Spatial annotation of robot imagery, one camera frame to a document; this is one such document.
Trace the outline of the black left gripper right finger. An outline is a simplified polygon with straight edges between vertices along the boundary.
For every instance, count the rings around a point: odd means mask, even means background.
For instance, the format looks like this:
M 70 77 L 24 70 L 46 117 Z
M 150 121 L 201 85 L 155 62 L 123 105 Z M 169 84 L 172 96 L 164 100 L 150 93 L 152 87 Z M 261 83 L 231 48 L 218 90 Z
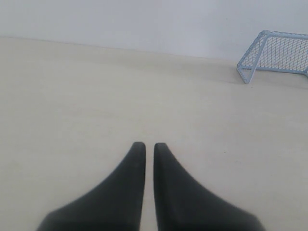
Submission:
M 160 231 L 263 231 L 253 214 L 196 181 L 165 143 L 154 146 L 154 200 Z

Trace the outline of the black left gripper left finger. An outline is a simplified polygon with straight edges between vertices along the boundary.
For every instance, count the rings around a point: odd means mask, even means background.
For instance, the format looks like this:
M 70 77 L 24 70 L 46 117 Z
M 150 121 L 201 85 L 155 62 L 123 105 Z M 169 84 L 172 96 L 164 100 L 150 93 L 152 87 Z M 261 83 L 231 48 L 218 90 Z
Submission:
M 145 186 L 146 148 L 134 142 L 99 185 L 49 213 L 39 231 L 138 231 Z

